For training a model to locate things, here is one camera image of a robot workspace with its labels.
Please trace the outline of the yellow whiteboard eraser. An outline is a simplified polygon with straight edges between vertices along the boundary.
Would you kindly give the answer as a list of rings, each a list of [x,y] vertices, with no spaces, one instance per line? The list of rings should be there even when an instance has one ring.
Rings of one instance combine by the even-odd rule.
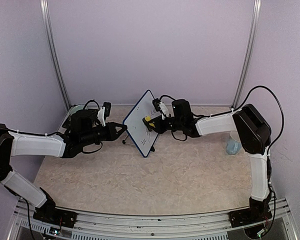
[[[151,126],[151,127],[155,127],[154,123],[152,122],[152,119],[150,116],[146,116],[143,118],[143,123],[146,125],[146,126]]]

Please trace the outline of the blue framed whiteboard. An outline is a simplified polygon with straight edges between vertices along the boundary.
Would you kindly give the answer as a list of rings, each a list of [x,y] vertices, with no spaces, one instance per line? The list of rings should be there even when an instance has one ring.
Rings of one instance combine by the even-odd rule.
[[[143,122],[145,117],[153,119],[161,116],[153,106],[154,99],[153,93],[146,90],[122,122],[127,126],[128,136],[144,158],[148,157],[158,137],[158,133],[149,131]]]

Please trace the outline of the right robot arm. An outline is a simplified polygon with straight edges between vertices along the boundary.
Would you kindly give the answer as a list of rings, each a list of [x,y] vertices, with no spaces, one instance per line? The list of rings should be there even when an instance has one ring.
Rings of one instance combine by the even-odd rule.
[[[199,138],[217,133],[236,132],[251,164],[252,190],[249,207],[231,211],[230,224],[233,228],[249,225],[271,218],[269,207],[271,163],[268,158],[272,130],[266,120],[252,104],[225,113],[210,116],[195,116],[190,103],[185,99],[172,101],[173,115],[159,99],[152,101],[160,116],[143,118],[149,131],[163,134],[181,131],[186,138]]]

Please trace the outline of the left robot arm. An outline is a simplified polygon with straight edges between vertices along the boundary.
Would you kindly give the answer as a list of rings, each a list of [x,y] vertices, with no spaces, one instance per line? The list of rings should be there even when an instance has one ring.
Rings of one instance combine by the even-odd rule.
[[[100,109],[83,107],[70,110],[61,124],[61,131],[54,133],[26,133],[0,123],[0,184],[33,205],[35,219],[47,223],[63,221],[64,217],[52,197],[14,170],[10,159],[15,156],[71,159],[80,153],[85,154],[86,146],[115,141],[128,127],[106,122],[110,109],[105,104]]]

